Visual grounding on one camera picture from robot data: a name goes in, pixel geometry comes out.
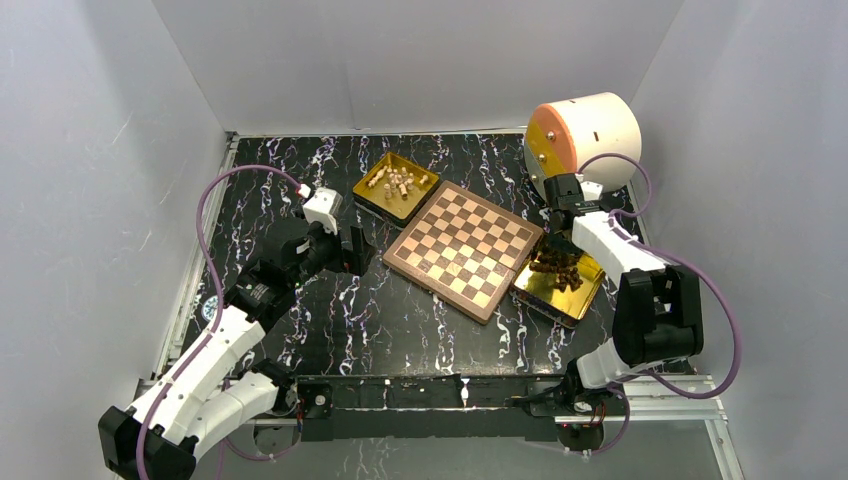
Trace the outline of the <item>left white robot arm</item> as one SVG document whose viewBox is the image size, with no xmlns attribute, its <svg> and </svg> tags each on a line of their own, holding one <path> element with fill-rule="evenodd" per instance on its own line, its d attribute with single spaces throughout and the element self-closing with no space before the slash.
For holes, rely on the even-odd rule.
<svg viewBox="0 0 848 480">
<path fill-rule="evenodd" d="M 317 221 L 296 219 L 292 235 L 262 249 L 219 295 L 215 317 L 190 349 L 131 405 L 109 408 L 98 422 L 106 467 L 122 479 L 188 479 L 198 460 L 254 417 L 298 410 L 298 380 L 263 360 L 223 381 L 295 305 L 296 292 L 328 271 L 362 276 L 375 248 L 359 226 L 350 247 Z"/>
</svg>

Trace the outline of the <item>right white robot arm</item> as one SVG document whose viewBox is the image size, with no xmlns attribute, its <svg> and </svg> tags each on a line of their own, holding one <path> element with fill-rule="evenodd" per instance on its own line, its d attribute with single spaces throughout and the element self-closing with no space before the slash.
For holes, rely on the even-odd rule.
<svg viewBox="0 0 848 480">
<path fill-rule="evenodd" d="M 598 406 L 607 386 L 704 346 L 698 276 L 644 250 L 587 192 L 574 173 L 544 182 L 550 240 L 588 254 L 617 292 L 610 339 L 570 361 L 560 386 L 559 397 L 577 414 Z"/>
</svg>

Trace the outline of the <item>pile of dark pieces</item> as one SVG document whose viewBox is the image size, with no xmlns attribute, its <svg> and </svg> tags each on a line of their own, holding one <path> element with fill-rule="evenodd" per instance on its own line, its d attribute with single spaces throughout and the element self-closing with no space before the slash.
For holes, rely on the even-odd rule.
<svg viewBox="0 0 848 480">
<path fill-rule="evenodd" d="M 566 289 L 576 291 L 583 285 L 578 271 L 579 259 L 569 254 L 557 254 L 547 249 L 540 249 L 534 254 L 529 268 L 532 272 L 553 274 L 555 288 L 561 292 Z"/>
</svg>

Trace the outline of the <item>gold tray dark pieces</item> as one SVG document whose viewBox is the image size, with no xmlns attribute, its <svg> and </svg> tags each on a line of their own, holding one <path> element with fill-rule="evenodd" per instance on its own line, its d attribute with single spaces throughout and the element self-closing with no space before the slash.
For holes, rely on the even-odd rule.
<svg viewBox="0 0 848 480">
<path fill-rule="evenodd" d="M 604 279 L 605 272 L 588 254 L 540 247 L 522 265 L 510 294 L 551 321 L 575 329 Z"/>
</svg>

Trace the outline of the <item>gold tray light pieces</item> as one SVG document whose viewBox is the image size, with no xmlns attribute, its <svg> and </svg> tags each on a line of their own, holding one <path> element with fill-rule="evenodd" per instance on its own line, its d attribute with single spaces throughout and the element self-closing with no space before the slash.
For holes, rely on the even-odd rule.
<svg viewBox="0 0 848 480">
<path fill-rule="evenodd" d="M 403 229 L 440 183 L 438 174 L 389 152 L 355 184 L 352 193 L 359 208 Z"/>
</svg>

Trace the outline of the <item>wooden chess board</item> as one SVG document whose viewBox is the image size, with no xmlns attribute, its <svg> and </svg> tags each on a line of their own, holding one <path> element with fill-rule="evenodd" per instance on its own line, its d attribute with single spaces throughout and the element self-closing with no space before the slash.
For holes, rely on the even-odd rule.
<svg viewBox="0 0 848 480">
<path fill-rule="evenodd" d="M 445 181 L 383 262 L 485 325 L 542 235 L 536 224 Z"/>
</svg>

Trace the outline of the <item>pile of light pieces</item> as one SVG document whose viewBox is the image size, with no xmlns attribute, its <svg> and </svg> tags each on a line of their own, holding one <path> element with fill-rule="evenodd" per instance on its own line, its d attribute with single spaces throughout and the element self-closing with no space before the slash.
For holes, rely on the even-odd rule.
<svg viewBox="0 0 848 480">
<path fill-rule="evenodd" d="M 380 186 L 386 199 L 398 197 L 408 200 L 411 195 L 424 192 L 433 179 L 429 173 L 417 174 L 407 167 L 384 165 L 366 180 L 365 186 L 368 190 L 375 190 Z"/>
</svg>

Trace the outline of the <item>white round drawer cabinet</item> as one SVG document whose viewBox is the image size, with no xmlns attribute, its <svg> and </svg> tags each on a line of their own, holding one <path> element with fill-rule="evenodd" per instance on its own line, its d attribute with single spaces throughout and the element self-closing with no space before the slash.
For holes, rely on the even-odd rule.
<svg viewBox="0 0 848 480">
<path fill-rule="evenodd" d="M 641 160 L 642 134 L 630 106 L 612 92 L 537 106 L 524 134 L 524 158 L 530 182 L 540 196 L 544 181 L 557 174 L 581 172 L 604 193 L 625 186 L 636 167 L 610 158 L 617 153 Z"/>
</svg>

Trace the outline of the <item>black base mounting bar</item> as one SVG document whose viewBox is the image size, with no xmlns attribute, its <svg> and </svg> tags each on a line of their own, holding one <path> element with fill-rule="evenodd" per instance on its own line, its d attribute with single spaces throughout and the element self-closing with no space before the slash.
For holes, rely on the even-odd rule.
<svg viewBox="0 0 848 480">
<path fill-rule="evenodd" d="M 299 407 L 261 414 L 259 429 L 291 427 L 306 442 L 360 438 L 602 440 L 623 400 L 585 393 L 563 375 L 302 376 Z"/>
</svg>

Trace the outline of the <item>aluminium frame rail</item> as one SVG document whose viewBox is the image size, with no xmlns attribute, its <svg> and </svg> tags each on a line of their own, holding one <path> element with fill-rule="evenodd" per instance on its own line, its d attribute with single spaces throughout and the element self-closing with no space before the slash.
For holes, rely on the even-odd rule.
<svg viewBox="0 0 848 480">
<path fill-rule="evenodd" d="M 703 393 L 716 387 L 712 375 L 661 375 L 674 386 L 689 393 Z M 727 420 L 720 397 L 689 399 L 677 395 L 651 377 L 640 377 L 624 384 L 624 393 L 630 404 L 630 421 L 712 421 Z M 620 399 L 606 402 L 604 422 L 623 422 L 624 404 Z M 557 415 L 559 424 L 585 424 L 591 414 Z"/>
</svg>

